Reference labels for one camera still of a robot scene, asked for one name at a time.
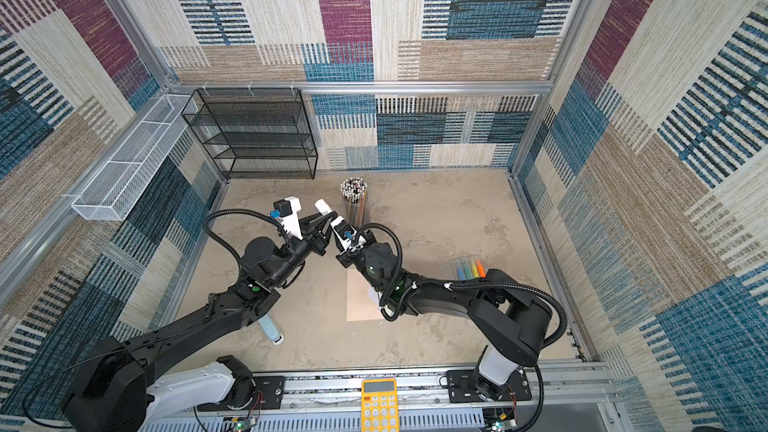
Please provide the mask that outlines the aluminium front rail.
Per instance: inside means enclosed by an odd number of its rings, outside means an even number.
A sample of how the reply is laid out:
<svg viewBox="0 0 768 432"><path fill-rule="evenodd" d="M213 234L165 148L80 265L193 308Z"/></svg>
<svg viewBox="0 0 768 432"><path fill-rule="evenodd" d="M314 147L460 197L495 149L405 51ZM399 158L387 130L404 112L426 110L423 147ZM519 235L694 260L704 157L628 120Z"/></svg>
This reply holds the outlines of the aluminium front rail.
<svg viewBox="0 0 768 432"><path fill-rule="evenodd" d="M633 426L619 401L615 383L601 362L544 360L540 369L517 373L522 391L500 402L471 398L467 387L452 387L449 365L405 368L359 368L278 373L268 392L278 407L253 411L175 413L148 425L150 431L243 431L243 419L255 431L363 431L380 429L380 421L362 411L366 381L391 378L397 394L399 431L483 431L500 417L536 431L630 431Z"/></svg>

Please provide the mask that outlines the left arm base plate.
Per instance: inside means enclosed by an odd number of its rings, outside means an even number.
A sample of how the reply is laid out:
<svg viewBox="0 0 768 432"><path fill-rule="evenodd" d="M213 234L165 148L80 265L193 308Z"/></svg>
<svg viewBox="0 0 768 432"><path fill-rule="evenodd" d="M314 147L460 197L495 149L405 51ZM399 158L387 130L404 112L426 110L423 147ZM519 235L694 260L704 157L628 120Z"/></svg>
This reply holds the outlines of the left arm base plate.
<svg viewBox="0 0 768 432"><path fill-rule="evenodd" d="M285 377L279 375L238 378L223 399L198 405L198 412L256 412L281 407Z"/></svg>

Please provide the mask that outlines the white glue stick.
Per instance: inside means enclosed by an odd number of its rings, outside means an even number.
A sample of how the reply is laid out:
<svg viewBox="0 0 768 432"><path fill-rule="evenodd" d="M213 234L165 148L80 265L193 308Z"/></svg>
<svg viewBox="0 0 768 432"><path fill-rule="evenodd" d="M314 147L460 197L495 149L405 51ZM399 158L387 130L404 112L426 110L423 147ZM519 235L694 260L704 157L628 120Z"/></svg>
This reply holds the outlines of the white glue stick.
<svg viewBox="0 0 768 432"><path fill-rule="evenodd" d="M325 224L332 223L338 214L328 205L324 199L318 199L315 202L315 208L319 216L315 219L315 225L321 229Z"/></svg>

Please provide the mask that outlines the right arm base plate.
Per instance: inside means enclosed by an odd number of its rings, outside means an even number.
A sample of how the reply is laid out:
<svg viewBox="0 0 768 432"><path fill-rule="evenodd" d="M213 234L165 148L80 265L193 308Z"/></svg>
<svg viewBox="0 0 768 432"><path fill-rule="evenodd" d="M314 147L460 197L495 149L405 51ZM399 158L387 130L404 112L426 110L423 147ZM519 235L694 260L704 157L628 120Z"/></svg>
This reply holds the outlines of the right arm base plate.
<svg viewBox="0 0 768 432"><path fill-rule="evenodd" d="M513 371L506 382L496 385L476 370L455 369L444 374L442 387L448 390L451 403L512 402L532 399L530 382L524 370Z"/></svg>

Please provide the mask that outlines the highlighter marker pack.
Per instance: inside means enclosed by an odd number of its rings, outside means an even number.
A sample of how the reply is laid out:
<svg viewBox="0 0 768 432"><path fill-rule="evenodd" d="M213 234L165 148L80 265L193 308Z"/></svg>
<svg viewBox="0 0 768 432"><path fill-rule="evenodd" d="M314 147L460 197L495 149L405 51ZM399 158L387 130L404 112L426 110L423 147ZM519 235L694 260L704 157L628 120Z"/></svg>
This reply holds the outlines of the highlighter marker pack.
<svg viewBox="0 0 768 432"><path fill-rule="evenodd" d="M452 270L459 280L471 280L486 276L486 270L477 256L463 256L451 261Z"/></svg>

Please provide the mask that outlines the yellow calculator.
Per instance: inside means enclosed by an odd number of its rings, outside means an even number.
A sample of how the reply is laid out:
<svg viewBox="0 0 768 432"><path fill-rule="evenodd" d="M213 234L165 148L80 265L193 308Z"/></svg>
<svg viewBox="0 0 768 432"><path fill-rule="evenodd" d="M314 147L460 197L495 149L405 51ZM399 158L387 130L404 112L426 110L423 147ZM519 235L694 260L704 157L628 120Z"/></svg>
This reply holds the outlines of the yellow calculator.
<svg viewBox="0 0 768 432"><path fill-rule="evenodd" d="M369 379L362 382L361 431L400 431L398 391L394 377Z"/></svg>

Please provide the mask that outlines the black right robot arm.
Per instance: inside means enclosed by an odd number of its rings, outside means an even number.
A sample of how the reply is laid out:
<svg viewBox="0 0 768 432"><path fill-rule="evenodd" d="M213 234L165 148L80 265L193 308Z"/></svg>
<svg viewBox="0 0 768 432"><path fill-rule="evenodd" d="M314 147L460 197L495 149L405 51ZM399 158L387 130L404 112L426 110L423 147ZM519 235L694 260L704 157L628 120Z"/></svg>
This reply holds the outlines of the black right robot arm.
<svg viewBox="0 0 768 432"><path fill-rule="evenodd" d="M466 280L425 277L403 267L402 245L382 224L359 231L336 219L327 234L338 248L338 261L354 267L378 294L385 320L445 314L466 318L478 328L488 345L476 363L472 387L482 400L502 399L509 393L510 377L537 366L541 351L567 330L567 313L557 299L501 270Z"/></svg>

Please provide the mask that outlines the pink paper envelope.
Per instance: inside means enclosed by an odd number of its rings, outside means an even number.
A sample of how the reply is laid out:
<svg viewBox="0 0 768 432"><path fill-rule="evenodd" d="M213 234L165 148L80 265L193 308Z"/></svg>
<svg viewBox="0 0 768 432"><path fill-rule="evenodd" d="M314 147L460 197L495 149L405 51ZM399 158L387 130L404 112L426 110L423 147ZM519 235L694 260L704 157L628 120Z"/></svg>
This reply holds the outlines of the pink paper envelope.
<svg viewBox="0 0 768 432"><path fill-rule="evenodd" d="M367 294L372 287L357 270L352 268L347 270L346 287L346 320L348 322L382 320L379 306L375 306Z"/></svg>

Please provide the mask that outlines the pencil holder cup with pencils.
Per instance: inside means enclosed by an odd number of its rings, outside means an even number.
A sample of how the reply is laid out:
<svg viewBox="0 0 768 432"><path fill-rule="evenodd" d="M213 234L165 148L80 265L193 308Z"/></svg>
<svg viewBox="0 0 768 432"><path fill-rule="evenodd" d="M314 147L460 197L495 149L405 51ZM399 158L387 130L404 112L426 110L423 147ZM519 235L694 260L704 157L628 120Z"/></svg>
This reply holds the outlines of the pencil holder cup with pencils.
<svg viewBox="0 0 768 432"><path fill-rule="evenodd" d="M340 192L346 207L346 220L354 228L360 228L366 223L367 183L362 177L349 177L340 184Z"/></svg>

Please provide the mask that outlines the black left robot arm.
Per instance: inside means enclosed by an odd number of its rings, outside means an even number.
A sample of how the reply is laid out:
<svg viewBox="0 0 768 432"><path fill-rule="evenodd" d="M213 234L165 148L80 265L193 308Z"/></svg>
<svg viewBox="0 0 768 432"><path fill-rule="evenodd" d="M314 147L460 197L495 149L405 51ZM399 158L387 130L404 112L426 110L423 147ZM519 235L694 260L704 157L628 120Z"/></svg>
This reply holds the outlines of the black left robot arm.
<svg viewBox="0 0 768 432"><path fill-rule="evenodd" d="M305 218L298 216L295 197L275 202L267 214L243 208L209 214L203 230L234 257L237 280L225 291L209 294L207 303L188 315L125 341L103 339L86 359L38 380L22 398L24 417L35 425L45 424L31 413L32 399L38 394L51 398L49 384L65 374L73 378L60 408L67 421L63 427L74 431L138 431L165 415L227 401L251 382L250 372L238 360L216 360L191 372L170 370L208 344L265 317L280 289L299 276L307 258L324 255L339 216L324 201L317 206L317 212ZM282 246L257 237L239 254L209 226L228 215L256 218L275 227Z"/></svg>

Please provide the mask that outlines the pink lined letter paper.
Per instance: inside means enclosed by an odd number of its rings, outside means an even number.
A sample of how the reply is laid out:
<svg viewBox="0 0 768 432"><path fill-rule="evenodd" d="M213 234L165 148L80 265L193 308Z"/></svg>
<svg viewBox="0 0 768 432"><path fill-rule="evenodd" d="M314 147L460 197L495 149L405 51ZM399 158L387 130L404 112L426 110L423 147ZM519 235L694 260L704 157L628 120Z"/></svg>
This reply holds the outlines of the pink lined letter paper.
<svg viewBox="0 0 768 432"><path fill-rule="evenodd" d="M373 302L373 304L375 306L379 306L380 295L372 288L368 290L367 294L370 300Z"/></svg>

